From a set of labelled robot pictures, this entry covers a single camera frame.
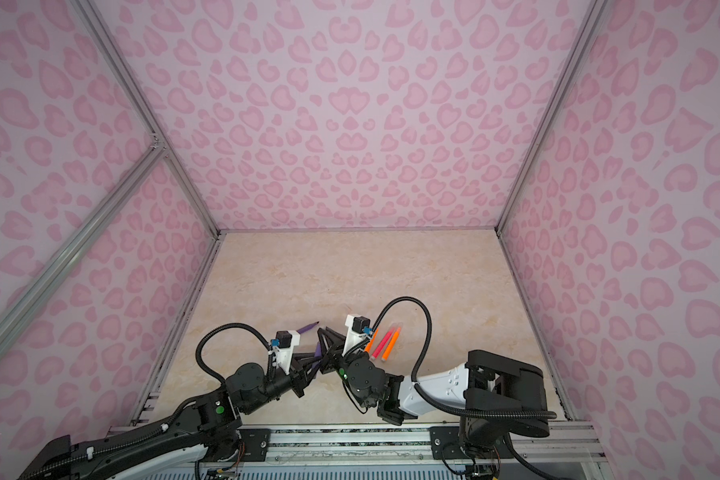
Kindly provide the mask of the orange marker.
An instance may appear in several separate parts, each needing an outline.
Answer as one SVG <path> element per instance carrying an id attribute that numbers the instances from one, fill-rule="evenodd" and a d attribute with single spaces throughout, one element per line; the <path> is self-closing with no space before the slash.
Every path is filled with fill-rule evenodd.
<path id="1" fill-rule="evenodd" d="M 374 341 L 375 341 L 375 339 L 376 339 L 377 333 L 378 333 L 378 332 L 374 332 L 373 335 L 372 335 L 372 337 L 371 337 L 371 339 L 370 339 L 369 342 L 366 344 L 366 346 L 365 346 L 365 348 L 364 348 L 364 351 L 365 351 L 365 352 L 369 352 L 369 353 L 370 353 L 370 351 L 371 351 L 371 349 L 372 349 L 372 346 L 373 346 L 373 344 L 374 344 Z"/>
<path id="2" fill-rule="evenodd" d="M 401 327 L 401 326 L 397 326 L 397 327 L 393 330 L 393 332 L 392 332 L 392 334 L 391 334 L 391 336 L 390 336 L 390 338 L 389 338 L 389 340 L 388 340 L 388 342 L 387 342 L 387 344 L 386 344 L 386 346 L 385 346 L 385 349 L 384 349 L 384 351 L 383 351 L 383 353 L 382 353 L 382 360 L 383 360 L 383 361 L 387 361 L 387 360 L 389 359 L 389 357 L 390 357 L 390 355 L 391 355 L 391 352 L 392 352 L 392 350 L 394 349 L 394 346 L 395 346 L 395 344 L 396 344 L 396 342 L 397 342 L 397 340 L 398 340 L 398 338 L 399 338 L 399 336 L 400 336 L 401 330 L 402 330 L 402 327 Z"/>

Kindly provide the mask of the pink marker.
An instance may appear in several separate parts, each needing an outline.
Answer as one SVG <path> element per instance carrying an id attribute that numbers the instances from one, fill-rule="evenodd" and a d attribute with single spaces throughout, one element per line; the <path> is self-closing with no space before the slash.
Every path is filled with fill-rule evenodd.
<path id="1" fill-rule="evenodd" d="M 376 348 L 373 350 L 371 355 L 372 359 L 378 359 L 382 356 L 383 352 L 386 350 L 387 345 L 390 343 L 392 337 L 394 336 L 395 331 L 395 328 L 391 328 L 385 333 L 385 335 L 377 344 Z"/>

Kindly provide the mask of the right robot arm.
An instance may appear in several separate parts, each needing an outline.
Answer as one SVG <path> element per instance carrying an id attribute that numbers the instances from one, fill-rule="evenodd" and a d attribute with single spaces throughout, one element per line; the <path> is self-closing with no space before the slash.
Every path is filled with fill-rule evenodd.
<path id="1" fill-rule="evenodd" d="M 400 426 L 439 411 L 459 419 L 459 441 L 490 447 L 508 434 L 547 438 L 557 414 L 547 408 L 544 375 L 531 364 L 483 350 L 465 363 L 419 377 L 386 372 L 360 349 L 350 352 L 346 337 L 320 328 L 321 372 L 335 372 L 359 409 Z"/>

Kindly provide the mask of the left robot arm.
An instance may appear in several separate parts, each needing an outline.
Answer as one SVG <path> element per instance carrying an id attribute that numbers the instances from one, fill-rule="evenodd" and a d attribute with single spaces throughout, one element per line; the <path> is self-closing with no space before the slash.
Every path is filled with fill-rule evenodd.
<path id="1" fill-rule="evenodd" d="M 246 363 L 208 393 L 184 400 L 168 416 L 125 433 L 71 442 L 68 435 L 48 442 L 21 479 L 124 479 L 149 468 L 186 461 L 226 460 L 238 450 L 242 416 L 292 391 L 297 396 L 317 375 L 319 357 L 298 354 L 289 372 L 278 366 Z"/>

